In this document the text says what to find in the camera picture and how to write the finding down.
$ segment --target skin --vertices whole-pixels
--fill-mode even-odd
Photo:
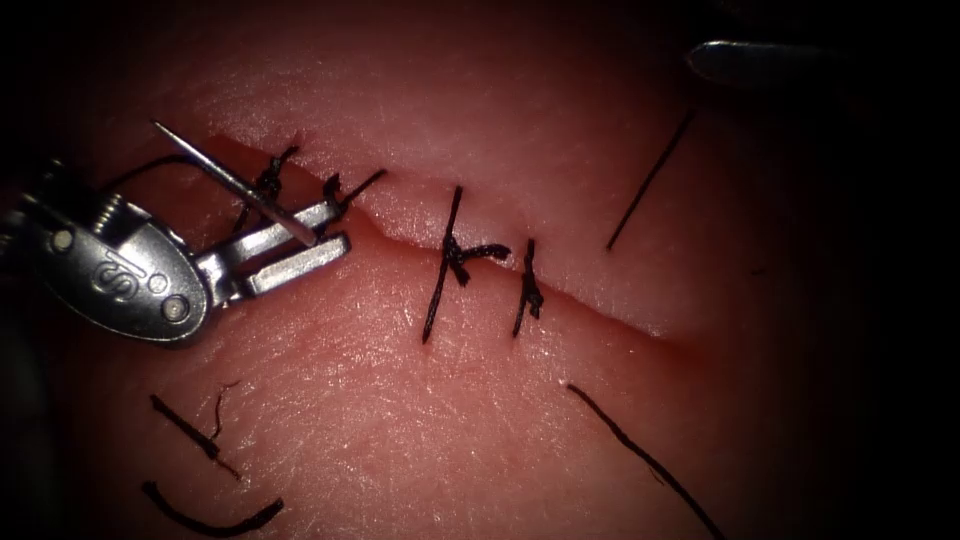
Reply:
[[[390,172],[337,225],[347,257],[231,306],[187,349],[111,335],[39,288],[11,289],[49,364],[74,535],[197,537],[139,491],[154,480],[210,524],[282,497],[249,538],[708,537],[566,382],[728,537],[842,530],[863,335],[848,208],[825,201],[843,172],[806,139],[802,111],[772,120],[780,104],[692,81],[682,19],[376,3],[144,11],[101,21],[98,40],[38,79],[39,118],[16,119],[24,146],[69,149],[98,184],[173,150],[151,117],[248,179],[298,144],[281,174],[289,209],[334,172],[347,190]],[[72,99],[63,80],[78,82]],[[466,288],[447,276],[424,345],[457,184],[460,245],[514,253],[469,262]],[[182,166],[120,191],[197,252],[240,211]],[[527,238],[545,304],[512,339]],[[209,434],[221,386],[237,380],[217,443],[240,482],[148,399]]]

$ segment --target curved needle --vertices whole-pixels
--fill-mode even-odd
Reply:
[[[222,163],[201,152],[198,148],[184,140],[183,137],[171,131],[170,128],[156,120],[152,120],[152,122],[153,125],[157,126],[157,129],[187,152],[203,170],[210,173],[210,175],[223,184],[224,187],[243,199],[243,201],[250,206],[256,208],[261,214],[282,225],[294,238],[303,242],[308,247],[316,245],[316,233],[303,223],[297,221],[296,218],[284,210],[283,207],[265,197],[257,191],[256,187],[244,181],[239,175],[232,172]]]

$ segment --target black suture thread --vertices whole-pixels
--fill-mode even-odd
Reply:
[[[660,477],[657,476],[657,473],[653,469],[651,469],[649,465],[647,466],[647,470],[650,471],[650,476],[652,476],[653,479],[656,480],[658,484],[660,484],[661,486],[664,485],[663,480],[660,480]]]
[[[165,416],[167,420],[170,420],[175,426],[180,428],[180,431],[184,432],[187,437],[190,437],[190,440],[195,442],[197,446],[203,450],[203,453],[207,455],[207,458],[233,475],[238,482],[240,481],[240,473],[220,459],[220,447],[217,446],[217,443],[213,442],[212,438],[200,433],[200,430],[190,425],[189,422],[184,420],[179,414],[175,413],[173,409],[167,406],[167,404],[164,403],[163,400],[160,399],[160,397],[156,394],[150,394],[150,402],[153,403],[154,410]]]
[[[627,220],[630,219],[630,216],[633,214],[633,211],[637,209],[637,204],[640,203],[640,198],[643,197],[643,194],[647,191],[647,188],[650,186],[650,182],[653,181],[653,177],[660,172],[660,169],[663,167],[664,163],[667,162],[667,158],[670,157],[670,154],[673,153],[673,150],[677,147],[677,143],[680,142],[680,138],[683,137],[683,133],[687,130],[687,126],[690,125],[690,122],[693,120],[693,117],[696,115],[694,109],[689,109],[687,113],[683,116],[683,120],[680,121],[680,125],[677,126],[676,131],[673,133],[673,137],[670,138],[670,142],[667,143],[667,147],[660,154],[660,157],[657,159],[657,162],[653,165],[653,168],[650,169],[650,172],[647,174],[647,177],[644,179],[643,183],[640,184],[640,189],[637,190],[636,196],[633,198],[633,201],[630,203],[630,206],[627,208],[627,212],[623,215],[623,218],[620,220],[620,224],[617,225],[617,230],[613,232],[613,236],[610,237],[610,241],[607,242],[607,251],[613,249],[613,243],[617,241],[617,237],[620,236],[620,232],[623,231],[623,227],[627,224]]]
[[[223,404],[223,394],[238,384],[240,384],[240,381],[234,381],[230,384],[225,384],[220,387],[220,393],[217,394],[217,404],[213,408],[213,420],[216,424],[216,427],[213,430],[213,435],[210,436],[211,441],[220,435],[220,430],[223,428],[223,424],[220,422],[220,406]]]
[[[421,343],[426,343],[430,338],[430,330],[433,329],[433,320],[437,317],[437,306],[440,305],[440,295],[443,293],[443,282],[447,277],[447,267],[450,263],[447,259],[440,261],[440,277],[437,278],[437,286],[433,289],[433,296],[430,297],[430,306],[427,307],[427,320],[423,323],[423,335]]]
[[[170,154],[169,156],[159,157],[153,161],[145,163],[135,169],[127,171],[120,176],[114,178],[113,180],[108,181],[100,188],[100,191],[103,193],[108,193],[111,191],[116,191],[124,182],[130,180],[138,174],[143,174],[150,169],[155,169],[161,165],[169,165],[171,163],[182,163],[183,165],[191,165],[193,167],[200,168],[196,163],[194,163],[189,157],[181,154]]]
[[[520,324],[523,322],[523,310],[530,304],[530,315],[533,318],[540,318],[540,308],[543,307],[543,294],[537,287],[537,278],[533,274],[533,255],[536,248],[536,242],[533,238],[527,239],[527,254],[523,256],[523,276],[520,281],[520,308],[517,309],[517,320],[513,323],[513,337],[520,334]]]
[[[341,211],[346,211],[347,207],[350,206],[350,203],[353,202],[353,200],[356,199],[358,195],[363,193],[365,189],[370,187],[374,182],[379,180],[380,177],[385,174],[387,174],[387,170],[380,169],[379,171],[373,173],[373,175],[370,178],[367,178],[366,180],[364,180],[362,184],[357,186],[357,189],[348,193],[347,196],[344,197],[342,201],[340,201]]]
[[[256,514],[244,519],[236,525],[217,527],[214,525],[207,525],[202,521],[193,519],[192,517],[187,516],[170,506],[170,503],[167,502],[163,495],[160,494],[160,490],[157,488],[156,482],[144,482],[143,485],[140,486],[140,489],[146,493],[147,497],[153,501],[153,504],[157,506],[163,515],[195,533],[213,538],[230,538],[232,536],[239,536],[241,534],[257,530],[267,523],[270,523],[270,521],[278,513],[280,513],[280,510],[283,510],[283,499],[278,497],[277,500],[273,501]]]
[[[340,173],[333,173],[333,176],[323,181],[323,198],[328,201],[337,202],[337,193],[340,192]]]
[[[461,249],[460,244],[453,237],[453,225],[457,221],[457,212],[460,210],[460,199],[463,197],[463,187],[457,186],[453,191],[453,204],[450,207],[450,218],[447,219],[447,228],[443,233],[443,255],[440,260],[440,276],[437,278],[437,286],[433,289],[433,296],[430,297],[430,305],[427,307],[427,318],[423,323],[423,334],[421,342],[426,343],[430,338],[430,331],[433,329],[433,321],[437,316],[437,307],[440,305],[440,296],[443,295],[443,283],[446,280],[447,269],[453,270],[453,275],[461,287],[466,287],[470,281],[470,274],[463,264],[470,259],[478,257],[493,257],[498,260],[504,260],[510,255],[510,248],[501,244],[484,244],[482,246],[472,247],[470,249]]]
[[[300,147],[294,145],[284,150],[279,157],[271,156],[267,168],[264,169],[256,181],[254,181],[254,186],[257,190],[271,201],[276,201],[277,197],[280,196],[280,190],[283,189],[283,185],[280,183],[280,169],[282,169],[283,164],[299,150]],[[250,205],[244,203],[243,208],[240,209],[240,215],[237,217],[237,221],[233,224],[233,232],[239,232],[240,229],[243,228],[247,223],[247,217],[249,215]]]
[[[591,399],[590,396],[586,394],[586,392],[584,392],[583,390],[581,390],[580,388],[578,388],[573,384],[567,384],[567,389],[573,392],[574,394],[576,394],[577,397],[579,397],[581,400],[583,400],[583,402],[586,403],[588,407],[590,407],[590,409],[594,412],[594,414],[596,414],[600,418],[600,420],[603,421],[603,423],[607,424],[607,427],[610,428],[610,431],[613,432],[613,435],[617,438],[618,441],[620,441],[620,444],[626,446],[628,450],[630,450],[631,452],[636,454],[640,459],[645,461],[646,464],[651,469],[653,469],[653,471],[655,471],[657,474],[660,475],[660,478],[662,478],[667,484],[670,485],[671,488],[673,488],[675,492],[677,492],[678,495],[680,495],[680,498],[682,498],[683,501],[687,503],[687,506],[689,506],[690,509],[693,510],[693,513],[696,514],[698,518],[700,518],[700,522],[703,523],[704,526],[706,526],[707,530],[710,531],[711,536],[713,536],[717,540],[723,540],[726,538],[723,535],[723,533],[720,532],[720,529],[713,523],[713,520],[710,519],[710,516],[708,516],[707,513],[703,510],[703,508],[701,508],[700,505],[697,504],[697,501],[695,501],[693,497],[690,495],[690,493],[688,493],[687,490],[684,489],[682,485],[680,485],[680,482],[677,481],[677,479],[674,478],[672,474],[670,474],[670,471],[668,471],[666,467],[661,465],[660,462],[653,459],[653,456],[648,454],[646,450],[640,448],[637,445],[637,443],[631,441],[630,438],[627,437],[627,434],[624,433],[622,429],[620,429],[620,426],[618,426],[616,422],[613,421],[613,419],[607,416],[607,414],[603,412],[602,409],[600,409],[600,406],[597,405],[596,402],[593,401],[593,399]]]

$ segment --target metal surgical instrument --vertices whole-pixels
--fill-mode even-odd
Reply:
[[[291,215],[157,125],[200,168],[278,221],[194,254],[156,217],[117,193],[97,192],[49,160],[0,223],[4,262],[25,263],[70,308],[99,326],[176,345],[197,337],[215,308],[256,298],[350,251],[345,232],[326,232],[343,212],[332,196]],[[307,247],[281,248],[294,238]],[[282,253],[271,256],[276,251]]]

